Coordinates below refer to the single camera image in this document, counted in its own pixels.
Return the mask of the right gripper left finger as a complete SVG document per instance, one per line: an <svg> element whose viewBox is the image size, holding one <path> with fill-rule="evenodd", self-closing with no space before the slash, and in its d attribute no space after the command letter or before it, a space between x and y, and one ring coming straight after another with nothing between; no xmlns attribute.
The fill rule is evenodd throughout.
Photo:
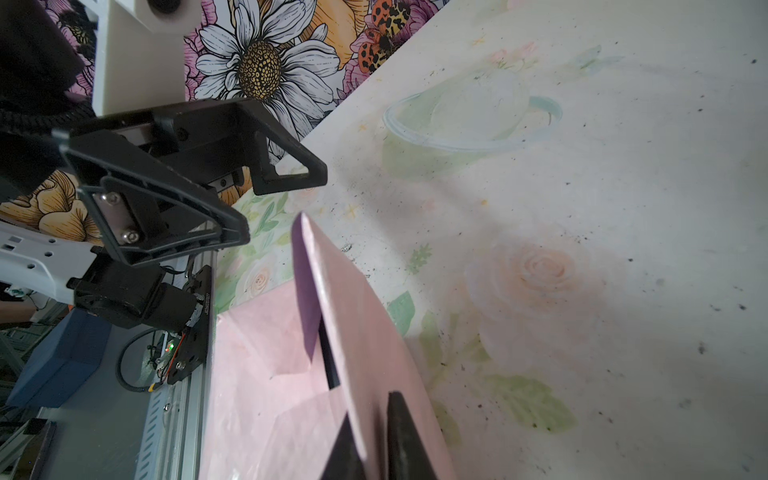
<svg viewBox="0 0 768 480"><path fill-rule="evenodd" d="M320 477L321 480L365 480L349 416L344 417L333 448Z"/></svg>

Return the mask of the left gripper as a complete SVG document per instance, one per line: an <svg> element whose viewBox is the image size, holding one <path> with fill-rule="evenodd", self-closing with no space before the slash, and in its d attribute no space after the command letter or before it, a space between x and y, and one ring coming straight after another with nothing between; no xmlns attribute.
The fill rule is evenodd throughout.
<svg viewBox="0 0 768 480"><path fill-rule="evenodd" d="M44 6L1 5L3 200L68 170L108 254L138 267L250 241L245 217L200 185L242 181L244 168L258 195L327 184L326 164L260 101L181 103L184 38L201 21L200 2L85 7L97 19L95 75L81 100L71 88L84 62ZM278 173L271 144L307 171Z"/></svg>

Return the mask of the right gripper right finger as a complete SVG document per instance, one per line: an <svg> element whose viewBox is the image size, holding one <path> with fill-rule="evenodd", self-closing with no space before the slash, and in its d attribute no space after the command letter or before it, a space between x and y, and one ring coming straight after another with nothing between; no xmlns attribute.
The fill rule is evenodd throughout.
<svg viewBox="0 0 768 480"><path fill-rule="evenodd" d="M389 393L387 405L387 478L437 480L403 394Z"/></svg>

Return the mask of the dark navy gift box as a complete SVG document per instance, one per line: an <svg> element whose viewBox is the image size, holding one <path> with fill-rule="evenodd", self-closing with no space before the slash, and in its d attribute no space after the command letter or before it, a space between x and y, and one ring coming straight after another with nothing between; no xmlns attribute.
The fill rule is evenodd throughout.
<svg viewBox="0 0 768 480"><path fill-rule="evenodd" d="M323 320L321 320L319 323L318 332L327 385L330 390L333 390L340 385L340 378L336 369L336 364L325 327L325 322Z"/></svg>

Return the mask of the purple wrapping paper sheet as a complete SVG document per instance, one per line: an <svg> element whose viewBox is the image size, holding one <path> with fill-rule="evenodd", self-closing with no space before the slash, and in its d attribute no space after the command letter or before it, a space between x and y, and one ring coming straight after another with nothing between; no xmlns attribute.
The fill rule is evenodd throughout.
<svg viewBox="0 0 768 480"><path fill-rule="evenodd" d="M320 479L348 415L366 479L388 479L388 396L399 391L437 479L454 478L415 362L365 276L309 216L291 237L293 278L216 319L200 477Z"/></svg>

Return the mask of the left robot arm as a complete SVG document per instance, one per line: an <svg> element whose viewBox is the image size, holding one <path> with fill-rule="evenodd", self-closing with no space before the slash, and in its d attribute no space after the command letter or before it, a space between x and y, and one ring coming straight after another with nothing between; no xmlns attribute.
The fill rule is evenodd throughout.
<svg viewBox="0 0 768 480"><path fill-rule="evenodd" d="M312 1L5 1L1 279L115 325L180 331L170 263L241 246L222 199L319 187L300 139L339 60Z"/></svg>

